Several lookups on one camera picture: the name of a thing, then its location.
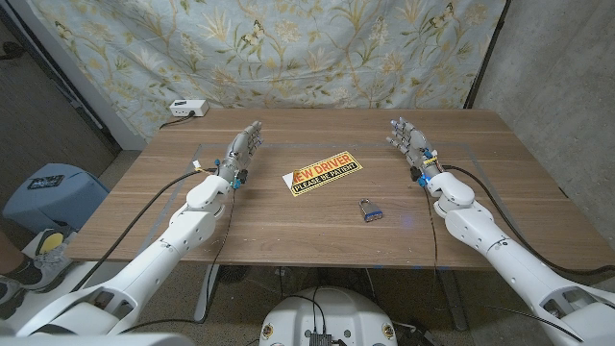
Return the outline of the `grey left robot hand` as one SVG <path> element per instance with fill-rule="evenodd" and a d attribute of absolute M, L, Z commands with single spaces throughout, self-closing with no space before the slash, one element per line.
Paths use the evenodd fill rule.
<path fill-rule="evenodd" d="M 233 188 L 243 185 L 252 156 L 262 144 L 260 137 L 262 123 L 254 121 L 240 132 L 227 147 L 216 175 L 224 178 Z"/>

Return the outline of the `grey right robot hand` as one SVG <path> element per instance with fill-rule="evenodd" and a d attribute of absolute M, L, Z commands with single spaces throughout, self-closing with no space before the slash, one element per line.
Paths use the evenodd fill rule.
<path fill-rule="evenodd" d="M 438 163 L 437 151 L 424 134 L 404 118 L 392 119 L 390 124 L 391 136 L 386 141 L 405 156 L 410 166 L 411 180 L 426 186 L 431 178 L 443 172 Z"/>

